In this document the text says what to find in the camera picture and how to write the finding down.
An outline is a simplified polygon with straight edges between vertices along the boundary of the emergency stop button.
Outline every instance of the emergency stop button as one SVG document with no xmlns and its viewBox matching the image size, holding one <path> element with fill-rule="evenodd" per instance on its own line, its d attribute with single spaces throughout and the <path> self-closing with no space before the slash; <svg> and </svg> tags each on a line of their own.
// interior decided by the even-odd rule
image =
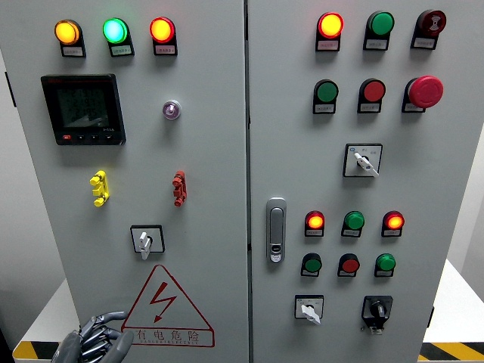
<svg viewBox="0 0 484 363">
<path fill-rule="evenodd" d="M 412 79 L 405 88 L 402 112 L 425 112 L 438 104 L 443 94 L 444 85 L 435 76 Z"/>
</svg>

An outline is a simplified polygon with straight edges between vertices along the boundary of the yellow terminal connector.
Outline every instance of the yellow terminal connector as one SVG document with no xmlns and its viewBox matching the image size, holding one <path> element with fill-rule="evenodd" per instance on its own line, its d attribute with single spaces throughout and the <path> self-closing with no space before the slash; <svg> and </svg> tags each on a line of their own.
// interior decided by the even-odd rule
<svg viewBox="0 0 484 363">
<path fill-rule="evenodd" d="M 99 207 L 103 206 L 106 203 L 106 200 L 109 199 L 109 188 L 107 186 L 107 176 L 104 170 L 99 170 L 96 174 L 91 178 L 89 184 L 93 186 L 92 188 L 92 195 L 95 197 L 99 197 L 94 201 L 94 205 Z"/>
</svg>

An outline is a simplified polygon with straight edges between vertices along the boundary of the gray metal panel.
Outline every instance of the gray metal panel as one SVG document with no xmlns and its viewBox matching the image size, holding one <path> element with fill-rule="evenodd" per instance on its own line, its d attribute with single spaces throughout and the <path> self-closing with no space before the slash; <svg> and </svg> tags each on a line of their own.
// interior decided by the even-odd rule
<svg viewBox="0 0 484 363">
<path fill-rule="evenodd" d="M 443 10 L 448 23 L 435 51 L 411 50 L 417 17 Z M 371 13 L 396 19 L 386 52 L 362 51 Z M 345 20 L 341 51 L 315 54 L 325 12 Z M 416 361 L 482 128 L 484 4 L 420 1 L 249 2 L 254 361 L 369 363 Z M 433 74 L 445 93 L 426 113 L 401 114 L 410 79 Z M 357 114 L 368 78 L 386 84 L 382 113 Z M 333 116 L 312 115 L 312 92 L 332 79 Z M 343 178 L 346 143 L 381 143 L 380 177 Z M 287 201 L 285 260 L 265 258 L 265 204 Z M 304 217 L 319 209 L 324 237 L 304 238 Z M 383 215 L 397 209 L 403 236 L 382 239 Z M 344 215 L 366 218 L 359 239 L 340 236 Z M 319 278 L 299 276 L 306 253 L 321 255 Z M 339 258 L 358 256 L 356 278 L 338 278 Z M 374 278 L 381 253 L 396 257 L 393 278 Z M 294 295 L 324 294 L 321 326 L 294 318 Z M 382 336 L 360 331 L 366 295 L 391 295 Z"/>
<path fill-rule="evenodd" d="M 178 57 L 153 56 L 148 27 L 159 16 L 175 23 Z M 134 57 L 109 55 L 102 24 L 110 17 L 129 25 Z M 82 27 L 85 60 L 61 57 L 53 30 L 62 19 Z M 130 309 L 154 265 L 163 264 L 213 327 L 215 348 L 134 346 L 126 362 L 246 362 L 243 2 L 2 1 L 0 24 L 2 52 L 81 322 Z M 55 144 L 40 77 L 75 73 L 116 74 L 126 145 Z M 182 107 L 176 121 L 161 114 L 170 99 Z M 111 197 L 98 209 L 89 179 L 99 169 L 107 172 Z M 188 200 L 177 209 L 172 178 L 179 169 L 186 173 Z M 133 252 L 129 227 L 156 224 L 163 225 L 166 252 L 144 262 Z"/>
</svg>

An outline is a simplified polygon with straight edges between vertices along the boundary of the yellow indicator light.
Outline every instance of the yellow indicator light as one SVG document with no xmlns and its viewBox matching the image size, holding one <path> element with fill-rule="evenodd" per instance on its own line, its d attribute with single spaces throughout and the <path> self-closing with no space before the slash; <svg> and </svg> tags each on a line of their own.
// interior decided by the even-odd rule
<svg viewBox="0 0 484 363">
<path fill-rule="evenodd" d="M 155 42 L 166 43 L 175 35 L 175 26 L 167 17 L 158 17 L 150 24 L 150 34 Z"/>
<path fill-rule="evenodd" d="M 319 20 L 319 32 L 325 38 L 336 38 L 343 31 L 343 18 L 337 13 L 323 14 Z"/>
<path fill-rule="evenodd" d="M 54 34 L 64 45 L 76 43 L 80 33 L 79 25 L 73 20 L 61 20 L 55 24 Z"/>
</svg>

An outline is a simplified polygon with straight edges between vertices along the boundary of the warning sign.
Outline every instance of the warning sign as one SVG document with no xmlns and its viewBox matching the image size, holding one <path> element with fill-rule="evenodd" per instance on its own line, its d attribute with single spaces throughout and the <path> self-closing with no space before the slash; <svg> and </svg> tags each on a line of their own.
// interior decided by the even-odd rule
<svg viewBox="0 0 484 363">
<path fill-rule="evenodd" d="M 144 283 L 121 331 L 138 346 L 215 346 L 215 333 L 200 310 L 163 265 Z"/>
</svg>

